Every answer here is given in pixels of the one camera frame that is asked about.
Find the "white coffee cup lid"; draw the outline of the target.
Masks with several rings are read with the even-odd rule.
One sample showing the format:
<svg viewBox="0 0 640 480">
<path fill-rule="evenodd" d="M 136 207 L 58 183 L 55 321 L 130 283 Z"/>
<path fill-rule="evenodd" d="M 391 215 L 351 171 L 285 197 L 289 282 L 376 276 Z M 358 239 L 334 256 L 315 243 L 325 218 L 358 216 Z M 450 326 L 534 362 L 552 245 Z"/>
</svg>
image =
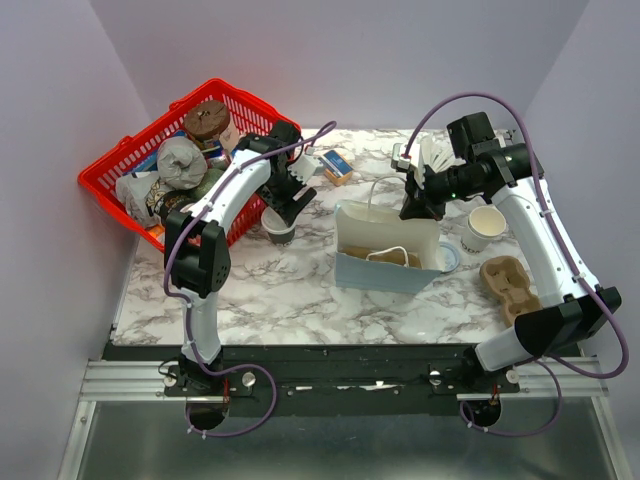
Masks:
<svg viewBox="0 0 640 480">
<path fill-rule="evenodd" d="M 283 236 L 292 233 L 294 225 L 288 225 L 282 217 L 271 207 L 267 207 L 261 216 L 261 225 L 268 234 Z"/>
</svg>

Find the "white paper bag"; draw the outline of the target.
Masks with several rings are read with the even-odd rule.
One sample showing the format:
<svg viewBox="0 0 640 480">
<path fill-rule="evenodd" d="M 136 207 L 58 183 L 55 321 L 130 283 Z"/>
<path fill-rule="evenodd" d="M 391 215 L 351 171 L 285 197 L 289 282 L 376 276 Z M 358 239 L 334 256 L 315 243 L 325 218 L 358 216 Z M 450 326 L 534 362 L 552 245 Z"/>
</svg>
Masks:
<svg viewBox="0 0 640 480">
<path fill-rule="evenodd" d="M 416 295 L 444 272 L 440 228 L 428 219 L 341 200 L 334 210 L 335 283 L 341 288 Z"/>
</svg>

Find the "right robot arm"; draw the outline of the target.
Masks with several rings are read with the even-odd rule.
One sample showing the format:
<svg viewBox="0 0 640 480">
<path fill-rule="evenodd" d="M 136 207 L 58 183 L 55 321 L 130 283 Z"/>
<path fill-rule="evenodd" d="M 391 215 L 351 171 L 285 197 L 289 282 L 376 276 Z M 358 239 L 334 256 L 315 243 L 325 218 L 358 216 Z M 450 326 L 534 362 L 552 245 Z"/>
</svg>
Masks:
<svg viewBox="0 0 640 480">
<path fill-rule="evenodd" d="M 501 146 L 483 112 L 450 123 L 447 132 L 461 163 L 441 172 L 412 162 L 408 146 L 394 146 L 391 165 L 406 175 L 401 219 L 441 220 L 447 203 L 481 196 L 515 235 L 542 305 L 477 344 L 473 359 L 461 365 L 462 384 L 480 392 L 494 383 L 496 370 L 594 336 L 620 307 L 621 296 L 603 287 L 579 257 L 553 208 L 543 169 L 525 144 Z"/>
</svg>

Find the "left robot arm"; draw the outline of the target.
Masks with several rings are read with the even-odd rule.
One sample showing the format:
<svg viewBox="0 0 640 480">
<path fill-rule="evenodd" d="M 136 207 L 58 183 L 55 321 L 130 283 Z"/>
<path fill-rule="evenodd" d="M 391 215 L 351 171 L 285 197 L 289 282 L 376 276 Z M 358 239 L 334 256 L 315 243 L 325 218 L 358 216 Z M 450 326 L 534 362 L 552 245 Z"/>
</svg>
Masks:
<svg viewBox="0 0 640 480">
<path fill-rule="evenodd" d="M 167 217 L 163 287 L 167 296 L 183 301 L 181 354 L 194 363 L 187 382 L 201 395 L 214 393 L 222 380 L 214 364 L 222 350 L 217 299 L 230 273 L 231 226 L 253 195 L 287 227 L 294 224 L 316 195 L 307 185 L 314 163 L 290 161 L 303 145 L 299 128 L 283 120 L 266 135 L 245 135 L 220 180 L 187 211 L 174 210 Z"/>
</svg>

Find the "small blue orange box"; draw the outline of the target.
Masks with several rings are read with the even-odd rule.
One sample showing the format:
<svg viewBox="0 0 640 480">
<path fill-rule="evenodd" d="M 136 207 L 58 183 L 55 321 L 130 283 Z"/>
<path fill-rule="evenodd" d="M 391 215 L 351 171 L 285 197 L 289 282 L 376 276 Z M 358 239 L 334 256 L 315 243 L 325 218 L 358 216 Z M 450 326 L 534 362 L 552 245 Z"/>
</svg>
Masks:
<svg viewBox="0 0 640 480">
<path fill-rule="evenodd" d="M 320 156 L 324 174 L 335 186 L 342 186 L 353 175 L 353 168 L 346 158 L 336 150 L 329 150 Z"/>
</svg>

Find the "brown cardboard cup carrier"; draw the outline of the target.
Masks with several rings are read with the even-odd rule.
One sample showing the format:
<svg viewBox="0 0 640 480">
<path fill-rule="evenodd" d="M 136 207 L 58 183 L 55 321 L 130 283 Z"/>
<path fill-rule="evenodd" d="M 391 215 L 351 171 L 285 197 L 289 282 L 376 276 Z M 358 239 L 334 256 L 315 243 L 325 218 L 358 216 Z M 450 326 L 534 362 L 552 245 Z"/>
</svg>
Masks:
<svg viewBox="0 0 640 480">
<path fill-rule="evenodd" d="M 532 293 L 529 275 L 522 263 L 512 256 L 499 256 L 485 261 L 479 271 L 489 294 L 500 303 L 501 316 L 507 327 L 515 319 L 542 309 L 539 298 Z"/>
</svg>

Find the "brown round lid container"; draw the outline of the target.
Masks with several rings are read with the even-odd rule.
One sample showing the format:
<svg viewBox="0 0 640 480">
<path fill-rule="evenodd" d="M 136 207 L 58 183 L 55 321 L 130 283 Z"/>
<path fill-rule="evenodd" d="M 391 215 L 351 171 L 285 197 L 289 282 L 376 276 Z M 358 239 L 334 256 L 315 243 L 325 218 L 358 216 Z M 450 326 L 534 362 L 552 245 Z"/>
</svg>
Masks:
<svg viewBox="0 0 640 480">
<path fill-rule="evenodd" d="M 229 126 L 228 107 L 220 101 L 210 100 L 191 109 L 184 117 L 184 130 L 200 142 L 217 139 Z"/>
</svg>

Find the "grey crumpled paper bag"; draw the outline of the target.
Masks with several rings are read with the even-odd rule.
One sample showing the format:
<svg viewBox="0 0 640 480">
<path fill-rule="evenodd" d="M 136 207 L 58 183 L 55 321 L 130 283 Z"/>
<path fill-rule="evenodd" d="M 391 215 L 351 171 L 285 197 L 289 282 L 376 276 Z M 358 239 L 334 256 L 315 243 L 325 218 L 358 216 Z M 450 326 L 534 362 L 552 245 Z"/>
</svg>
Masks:
<svg viewBox="0 0 640 480">
<path fill-rule="evenodd" d="M 177 190 L 197 187 L 208 170 L 198 146 L 182 136 L 168 138 L 160 145 L 156 165 L 160 179 Z"/>
</svg>

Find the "black labelled tub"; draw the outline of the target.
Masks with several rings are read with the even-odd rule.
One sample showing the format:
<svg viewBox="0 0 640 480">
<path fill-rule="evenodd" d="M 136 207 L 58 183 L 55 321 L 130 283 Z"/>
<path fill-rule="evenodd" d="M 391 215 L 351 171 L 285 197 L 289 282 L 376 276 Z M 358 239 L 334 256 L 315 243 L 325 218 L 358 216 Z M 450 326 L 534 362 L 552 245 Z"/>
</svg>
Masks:
<svg viewBox="0 0 640 480">
<path fill-rule="evenodd" d="M 194 203 L 193 198 L 185 191 L 170 191 L 164 194 L 154 205 L 153 211 L 160 220 L 161 225 L 166 224 L 169 214 L 180 211 L 184 207 L 189 207 Z"/>
</svg>

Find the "white printed plastic bag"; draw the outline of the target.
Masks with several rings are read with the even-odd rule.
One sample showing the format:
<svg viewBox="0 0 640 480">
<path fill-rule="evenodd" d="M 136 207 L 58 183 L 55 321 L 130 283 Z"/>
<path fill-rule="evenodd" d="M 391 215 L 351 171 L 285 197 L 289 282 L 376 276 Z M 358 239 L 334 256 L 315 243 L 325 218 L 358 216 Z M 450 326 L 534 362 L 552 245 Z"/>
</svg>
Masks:
<svg viewBox="0 0 640 480">
<path fill-rule="evenodd" d="M 126 213 L 141 227 L 160 223 L 159 202 L 173 191 L 157 171 L 137 172 L 120 177 L 115 184 L 118 201 Z"/>
</svg>

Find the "red plastic shopping basket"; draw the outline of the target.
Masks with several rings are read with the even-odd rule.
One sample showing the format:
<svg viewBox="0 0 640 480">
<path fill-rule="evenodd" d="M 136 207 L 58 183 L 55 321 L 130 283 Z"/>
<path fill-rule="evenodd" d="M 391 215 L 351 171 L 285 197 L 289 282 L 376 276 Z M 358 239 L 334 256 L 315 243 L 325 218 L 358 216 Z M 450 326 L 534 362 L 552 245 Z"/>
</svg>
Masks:
<svg viewBox="0 0 640 480">
<path fill-rule="evenodd" d="M 196 140 L 198 113 L 209 109 L 205 119 L 214 120 L 207 135 L 208 149 L 230 162 L 245 134 L 265 136 L 288 119 L 258 97 L 221 79 L 211 79 L 134 137 L 83 170 L 78 182 L 102 207 L 128 229 L 164 250 L 163 228 L 171 208 L 189 202 L 200 205 L 202 194 L 193 192 L 213 184 L 206 181 L 209 160 Z"/>
</svg>

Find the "black mounting rail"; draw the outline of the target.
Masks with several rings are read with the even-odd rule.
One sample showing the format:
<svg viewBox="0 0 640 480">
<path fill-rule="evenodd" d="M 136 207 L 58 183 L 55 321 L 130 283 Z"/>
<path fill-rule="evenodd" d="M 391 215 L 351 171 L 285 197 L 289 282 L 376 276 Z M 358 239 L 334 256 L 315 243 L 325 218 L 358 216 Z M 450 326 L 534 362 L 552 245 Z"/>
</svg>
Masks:
<svg viewBox="0 0 640 480">
<path fill-rule="evenodd" d="M 234 416 L 453 415 L 462 399 L 483 403 L 554 396 L 551 361 L 484 373 L 468 344 L 226 346 L 207 375 L 185 357 L 164 393 Z"/>
</svg>

